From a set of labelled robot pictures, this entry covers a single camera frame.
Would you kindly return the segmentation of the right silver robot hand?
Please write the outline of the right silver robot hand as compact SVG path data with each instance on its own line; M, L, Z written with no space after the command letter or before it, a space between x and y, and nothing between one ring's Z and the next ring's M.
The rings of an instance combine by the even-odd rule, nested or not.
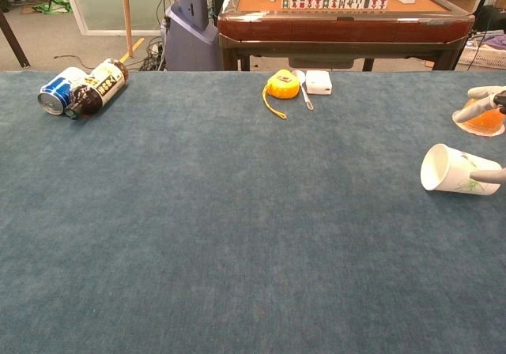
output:
M504 86L474 87L468 90L467 95L477 101L469 107L456 111L453 117L455 122L469 121L492 109L497 109L501 114L505 114ZM483 183L505 184L505 168L474 171L470 173L470 178Z

